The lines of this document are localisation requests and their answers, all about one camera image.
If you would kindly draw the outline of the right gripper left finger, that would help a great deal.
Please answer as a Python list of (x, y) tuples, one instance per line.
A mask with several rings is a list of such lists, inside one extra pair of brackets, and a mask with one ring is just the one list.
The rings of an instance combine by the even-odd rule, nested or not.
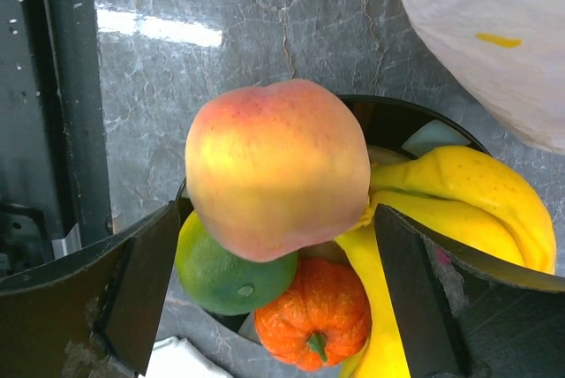
[(1, 281), (3, 377), (135, 377), (153, 350), (177, 247), (171, 202)]

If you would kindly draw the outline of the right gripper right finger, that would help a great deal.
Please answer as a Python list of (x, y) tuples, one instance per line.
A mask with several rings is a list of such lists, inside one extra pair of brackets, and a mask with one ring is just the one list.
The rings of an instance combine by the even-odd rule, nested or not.
[(388, 206), (376, 244), (412, 377), (562, 377), (564, 280), (480, 252)]

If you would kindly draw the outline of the single fake banana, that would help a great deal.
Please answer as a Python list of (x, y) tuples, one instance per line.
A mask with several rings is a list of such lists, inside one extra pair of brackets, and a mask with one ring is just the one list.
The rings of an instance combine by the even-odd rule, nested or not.
[(359, 227), (335, 239), (365, 288), (372, 327), (363, 349), (347, 358), (341, 377), (409, 378), (403, 342), (396, 323), (376, 241), (374, 224)]

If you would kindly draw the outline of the fake banana bunch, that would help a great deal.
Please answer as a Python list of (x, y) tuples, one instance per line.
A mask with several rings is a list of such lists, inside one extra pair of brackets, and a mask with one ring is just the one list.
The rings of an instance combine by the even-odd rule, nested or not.
[(520, 174), (475, 149), (444, 146), (415, 160), (374, 164), (354, 226), (369, 224), (380, 204), (501, 260), (556, 270), (557, 243), (542, 199)]

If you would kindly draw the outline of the fake yellow lemon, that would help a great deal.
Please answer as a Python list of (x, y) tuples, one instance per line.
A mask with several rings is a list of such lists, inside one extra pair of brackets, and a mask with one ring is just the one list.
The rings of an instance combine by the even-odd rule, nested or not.
[(242, 259), (219, 245), (196, 212), (182, 225), (175, 256), (179, 282), (205, 310), (222, 315), (248, 314), (280, 297), (292, 284), (298, 254), (269, 262)]

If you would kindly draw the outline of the fake orange mini pumpkin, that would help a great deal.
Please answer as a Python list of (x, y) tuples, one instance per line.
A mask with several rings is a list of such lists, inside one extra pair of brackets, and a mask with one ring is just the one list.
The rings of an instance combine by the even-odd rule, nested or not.
[(363, 284), (351, 267), (303, 257), (292, 285), (255, 311), (254, 325), (275, 359), (316, 372), (357, 354), (372, 319)]

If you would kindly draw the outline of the fake peach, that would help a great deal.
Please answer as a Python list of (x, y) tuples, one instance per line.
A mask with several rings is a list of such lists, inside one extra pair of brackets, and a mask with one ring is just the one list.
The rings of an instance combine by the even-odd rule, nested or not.
[(272, 261), (352, 228), (370, 161), (353, 113), (309, 80), (242, 87), (207, 102), (185, 143), (186, 190), (227, 250)]

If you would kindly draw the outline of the white plastic bag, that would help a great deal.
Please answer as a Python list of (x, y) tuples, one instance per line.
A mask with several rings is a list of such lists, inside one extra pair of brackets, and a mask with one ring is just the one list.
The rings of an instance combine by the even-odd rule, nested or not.
[(454, 78), (522, 142), (564, 151), (564, 0), (402, 0)]

